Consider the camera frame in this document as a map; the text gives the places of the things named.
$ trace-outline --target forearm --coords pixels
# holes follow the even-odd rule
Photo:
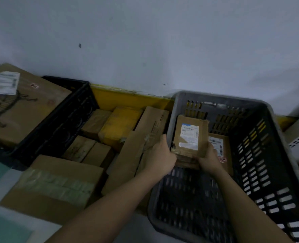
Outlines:
[[[225,170],[218,170],[213,177],[223,195],[239,243],[292,243]]]
[[[89,206],[56,232],[48,243],[112,242],[139,202],[159,180],[160,178],[144,170]]]

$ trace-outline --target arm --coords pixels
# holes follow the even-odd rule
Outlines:
[[[218,183],[239,243],[293,243],[224,170],[211,143],[206,157],[196,159]]]
[[[155,144],[145,169],[129,182],[104,196],[59,229],[47,243],[112,242],[151,188],[174,167],[166,135]]]

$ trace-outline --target plastic crate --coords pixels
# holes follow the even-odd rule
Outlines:
[[[208,119],[210,133],[229,136],[233,179],[299,242],[293,237],[299,227],[289,224],[299,222],[299,168],[271,107],[258,100],[181,91],[168,127],[169,147],[180,114]],[[175,167],[153,188],[148,218],[157,231],[186,242],[236,242],[218,186],[202,171]]]
[[[28,168],[39,154],[61,157],[92,113],[99,108],[89,82],[43,76],[72,91],[27,137],[12,150],[0,150],[0,162]]]

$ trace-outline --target white wall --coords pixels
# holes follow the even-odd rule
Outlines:
[[[159,96],[259,98],[299,115],[299,0],[0,0],[3,62]]]

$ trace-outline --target yellow package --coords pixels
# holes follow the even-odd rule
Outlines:
[[[98,134],[100,141],[120,152],[124,141],[135,128],[142,113],[141,109],[117,106]]]

